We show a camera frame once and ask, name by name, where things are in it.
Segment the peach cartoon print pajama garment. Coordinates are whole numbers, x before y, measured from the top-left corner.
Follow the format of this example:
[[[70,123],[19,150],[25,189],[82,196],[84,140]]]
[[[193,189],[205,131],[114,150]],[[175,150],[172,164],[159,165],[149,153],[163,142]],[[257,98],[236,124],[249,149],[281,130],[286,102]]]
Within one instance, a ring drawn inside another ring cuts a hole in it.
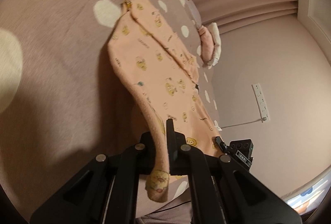
[[[155,165],[145,188],[149,199],[165,202],[170,178],[166,121],[184,141],[219,156],[212,140],[217,127],[198,93],[196,58],[150,0],[125,0],[108,43],[114,72],[132,94],[153,138]]]

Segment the pink folded cloth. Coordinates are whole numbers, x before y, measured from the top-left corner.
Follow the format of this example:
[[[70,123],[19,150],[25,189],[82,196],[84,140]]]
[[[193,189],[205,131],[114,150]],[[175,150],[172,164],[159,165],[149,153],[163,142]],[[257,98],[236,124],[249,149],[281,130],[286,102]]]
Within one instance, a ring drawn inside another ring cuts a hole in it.
[[[201,26],[198,33],[201,40],[201,58],[204,62],[208,62],[212,59],[214,53],[213,36],[205,26]]]

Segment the mauve polka dot blanket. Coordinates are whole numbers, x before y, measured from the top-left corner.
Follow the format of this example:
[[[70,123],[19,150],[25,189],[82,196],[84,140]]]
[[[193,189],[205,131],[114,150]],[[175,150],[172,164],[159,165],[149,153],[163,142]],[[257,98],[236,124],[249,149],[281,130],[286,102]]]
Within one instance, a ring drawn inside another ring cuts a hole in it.
[[[123,1],[1,0],[1,193],[25,220],[94,155],[146,130],[108,56]],[[151,2],[197,52],[193,1]]]

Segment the cream folded cloth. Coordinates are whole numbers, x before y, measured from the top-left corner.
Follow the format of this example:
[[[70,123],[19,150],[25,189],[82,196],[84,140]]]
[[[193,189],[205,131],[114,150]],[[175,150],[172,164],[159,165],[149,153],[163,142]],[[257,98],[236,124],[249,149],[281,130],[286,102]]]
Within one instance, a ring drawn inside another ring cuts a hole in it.
[[[211,60],[207,63],[208,66],[215,66],[219,62],[219,58],[222,52],[222,42],[219,33],[219,28],[215,22],[212,22],[208,27],[209,32],[211,33],[213,42],[214,42],[214,50]]]

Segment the white wall power strip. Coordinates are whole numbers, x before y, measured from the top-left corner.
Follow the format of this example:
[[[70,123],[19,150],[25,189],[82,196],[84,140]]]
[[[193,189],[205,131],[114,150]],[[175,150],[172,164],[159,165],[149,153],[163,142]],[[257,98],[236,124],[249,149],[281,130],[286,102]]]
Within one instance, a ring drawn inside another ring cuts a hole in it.
[[[269,121],[270,120],[269,110],[260,83],[253,84],[252,89],[254,91],[256,102],[258,104],[262,122]]]

